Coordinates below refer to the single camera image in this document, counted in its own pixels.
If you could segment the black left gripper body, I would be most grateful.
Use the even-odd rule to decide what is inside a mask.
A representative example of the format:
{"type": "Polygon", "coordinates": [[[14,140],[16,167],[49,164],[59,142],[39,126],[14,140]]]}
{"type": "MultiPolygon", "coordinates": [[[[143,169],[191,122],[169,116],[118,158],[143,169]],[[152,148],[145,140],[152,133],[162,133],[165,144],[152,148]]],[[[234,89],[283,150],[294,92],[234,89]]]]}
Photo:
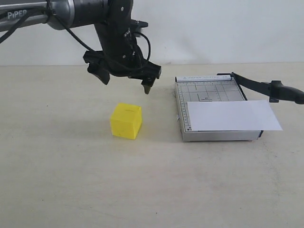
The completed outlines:
{"type": "Polygon", "coordinates": [[[130,25],[118,34],[106,24],[94,24],[102,46],[100,51],[86,51],[83,59],[89,61],[104,60],[109,74],[118,77],[130,77],[143,80],[146,77],[160,78],[162,69],[149,61],[151,44],[148,40],[148,57],[145,58],[138,46],[137,37],[130,31],[130,25]]]}

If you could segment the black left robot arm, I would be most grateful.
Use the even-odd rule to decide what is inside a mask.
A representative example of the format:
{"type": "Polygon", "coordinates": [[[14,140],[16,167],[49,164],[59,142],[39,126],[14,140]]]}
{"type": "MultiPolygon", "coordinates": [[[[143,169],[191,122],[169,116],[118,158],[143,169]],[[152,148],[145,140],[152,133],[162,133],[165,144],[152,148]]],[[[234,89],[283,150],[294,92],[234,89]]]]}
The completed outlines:
{"type": "Polygon", "coordinates": [[[148,23],[132,18],[131,0],[3,0],[0,3],[1,42],[17,29],[47,24],[72,33],[73,28],[93,25],[101,50],[86,48],[88,72],[103,84],[111,76],[141,81],[146,94],[160,78],[159,65],[144,57],[137,39],[148,23]]]}

